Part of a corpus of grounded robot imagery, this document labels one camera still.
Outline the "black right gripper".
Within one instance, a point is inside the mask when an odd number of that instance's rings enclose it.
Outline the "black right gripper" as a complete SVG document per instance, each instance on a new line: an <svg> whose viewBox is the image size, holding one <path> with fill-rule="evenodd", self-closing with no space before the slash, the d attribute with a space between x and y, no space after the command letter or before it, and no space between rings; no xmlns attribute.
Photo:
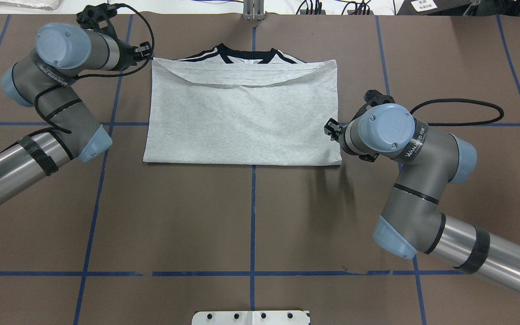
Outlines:
<svg viewBox="0 0 520 325"><path fill-rule="evenodd" d="M331 141L339 142L341 150L343 150L343 152L346 154L356 156L363 161L375 162L379 154L367 154L359 149L353 149L349 146L351 141L349 141L350 131L348 130L348 127L351 123L357 121L359 117L367 113L367 110L370 107L375 107L386 103L394 103L394 99L390 95L380 93L380 91L369 90L365 93L364 100L365 104L357 110L357 113L355 113L350 122L339 123L335 119L330 118L324 126L324 132L327 136L330 136Z"/></svg>

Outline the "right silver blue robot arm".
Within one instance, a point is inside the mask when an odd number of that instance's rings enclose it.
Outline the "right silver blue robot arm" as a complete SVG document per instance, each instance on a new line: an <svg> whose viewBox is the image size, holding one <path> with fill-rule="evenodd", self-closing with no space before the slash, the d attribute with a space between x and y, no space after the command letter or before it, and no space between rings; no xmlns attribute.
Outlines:
<svg viewBox="0 0 520 325"><path fill-rule="evenodd" d="M466 275L520 293L520 245L448 216L438 205L448 184L464 182L477 164L474 146L425 123L390 95L369 90L348 123L329 119L324 133L343 152L402 166L378 218L373 239L404 259L435 255Z"/></svg>

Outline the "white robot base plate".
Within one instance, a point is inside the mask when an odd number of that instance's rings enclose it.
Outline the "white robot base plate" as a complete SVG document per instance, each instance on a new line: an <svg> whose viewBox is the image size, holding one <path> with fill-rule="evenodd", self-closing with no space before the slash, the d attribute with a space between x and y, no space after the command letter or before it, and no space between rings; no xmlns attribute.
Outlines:
<svg viewBox="0 0 520 325"><path fill-rule="evenodd" d="M192 317L192 325L310 325L309 311L202 311Z"/></svg>

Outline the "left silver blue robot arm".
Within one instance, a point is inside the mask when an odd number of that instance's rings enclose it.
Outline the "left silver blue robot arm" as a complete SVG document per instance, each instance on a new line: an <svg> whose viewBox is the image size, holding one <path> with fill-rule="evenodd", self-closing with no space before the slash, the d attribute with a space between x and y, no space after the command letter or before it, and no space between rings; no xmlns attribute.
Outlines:
<svg viewBox="0 0 520 325"><path fill-rule="evenodd" d="M76 24L48 23L37 33L35 47L1 78L4 93L32 107L47 124L0 152L0 205L68 162L87 163L113 144L103 125L73 89L85 78L118 78L141 71L153 59L155 37L133 46L120 39L111 22L124 3L87 5Z"/></svg>

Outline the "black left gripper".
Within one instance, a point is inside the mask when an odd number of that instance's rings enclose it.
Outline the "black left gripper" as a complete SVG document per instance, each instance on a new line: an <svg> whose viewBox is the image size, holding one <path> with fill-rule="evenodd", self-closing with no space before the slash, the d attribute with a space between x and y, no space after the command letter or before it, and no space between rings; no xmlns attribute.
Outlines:
<svg viewBox="0 0 520 325"><path fill-rule="evenodd" d="M138 62L148 61L153 54L150 42L131 46L121 40L110 19L124 4L87 5L76 14L76 22L91 42L91 52L84 64L88 70L124 71Z"/></svg>

